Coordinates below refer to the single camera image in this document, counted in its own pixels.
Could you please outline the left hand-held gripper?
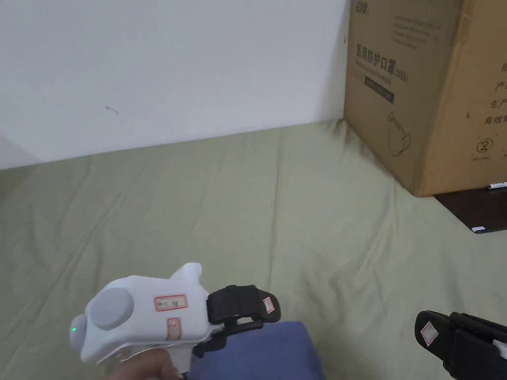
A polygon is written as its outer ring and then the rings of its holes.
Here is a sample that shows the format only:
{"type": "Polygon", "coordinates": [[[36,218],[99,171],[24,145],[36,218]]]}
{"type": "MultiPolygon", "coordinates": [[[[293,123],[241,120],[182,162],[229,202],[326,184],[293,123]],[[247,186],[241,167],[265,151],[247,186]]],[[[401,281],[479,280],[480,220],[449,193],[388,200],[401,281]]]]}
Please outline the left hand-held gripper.
{"type": "Polygon", "coordinates": [[[227,338],[281,320],[278,299],[254,285],[230,285],[208,294],[202,266],[187,263],[167,279],[129,276],[108,283],[75,317],[69,340],[82,362],[127,360],[149,349],[166,349],[175,364],[191,353],[225,348],[227,338]],[[238,324],[241,318],[253,321],[238,324]],[[224,324],[215,330],[212,324],[224,324]]]}

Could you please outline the person's left hand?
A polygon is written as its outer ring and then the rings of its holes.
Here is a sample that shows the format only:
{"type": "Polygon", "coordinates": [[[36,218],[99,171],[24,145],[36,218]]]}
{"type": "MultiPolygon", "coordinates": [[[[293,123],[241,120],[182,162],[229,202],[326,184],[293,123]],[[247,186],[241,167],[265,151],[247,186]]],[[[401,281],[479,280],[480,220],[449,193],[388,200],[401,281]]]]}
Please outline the person's left hand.
{"type": "Polygon", "coordinates": [[[121,363],[105,380],[182,380],[183,376],[164,349],[152,349],[121,363]]]}

